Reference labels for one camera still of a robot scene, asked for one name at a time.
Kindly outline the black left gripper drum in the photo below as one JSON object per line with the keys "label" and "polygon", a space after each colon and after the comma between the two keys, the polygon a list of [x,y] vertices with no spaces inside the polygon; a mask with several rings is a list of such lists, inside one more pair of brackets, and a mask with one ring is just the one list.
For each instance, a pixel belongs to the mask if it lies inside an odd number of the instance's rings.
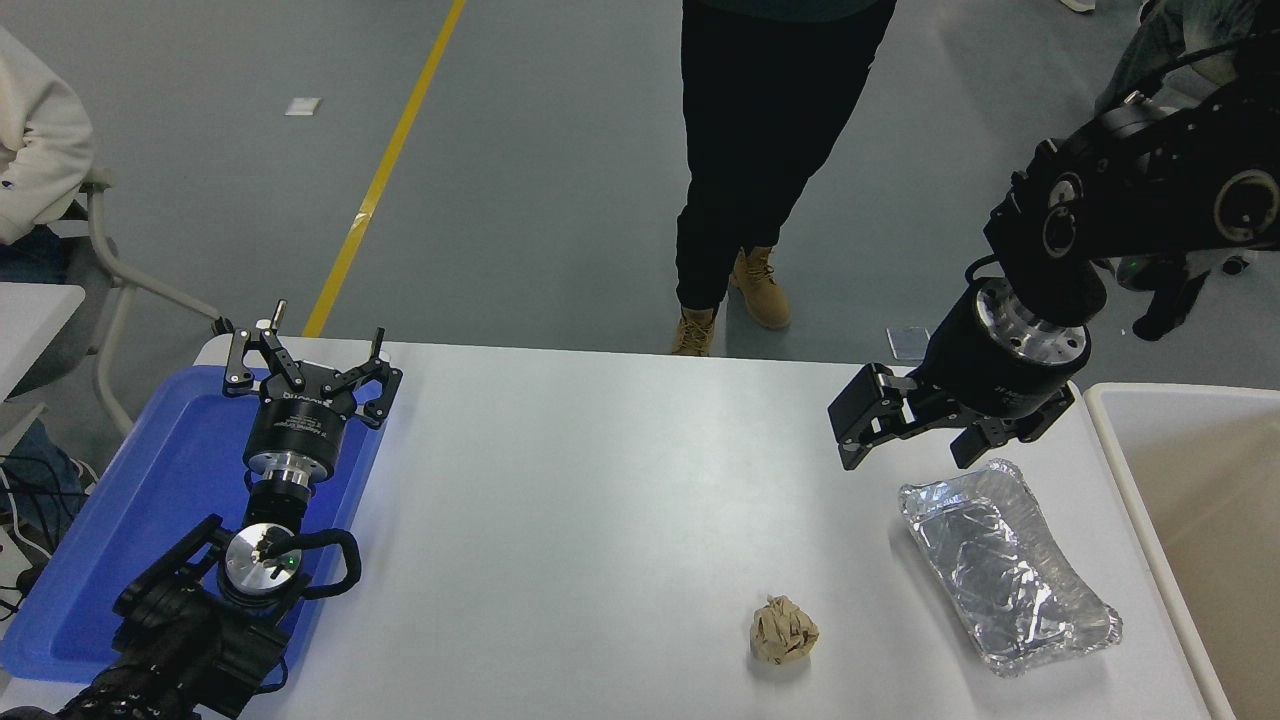
{"label": "black left gripper drum", "polygon": [[253,473],[264,473],[268,455],[294,454],[310,459],[320,473],[333,473],[355,407],[355,395],[348,391],[334,398],[293,392],[266,397],[250,430],[244,465]]}

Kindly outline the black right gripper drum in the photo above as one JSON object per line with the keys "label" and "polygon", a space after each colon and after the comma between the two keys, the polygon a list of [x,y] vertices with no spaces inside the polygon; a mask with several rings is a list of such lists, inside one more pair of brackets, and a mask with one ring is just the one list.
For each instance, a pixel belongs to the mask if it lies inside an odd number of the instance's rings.
{"label": "black right gripper drum", "polygon": [[1078,328],[1037,316],[1009,284],[970,284],[913,373],[978,416],[1043,413],[1050,428],[1073,405]]}

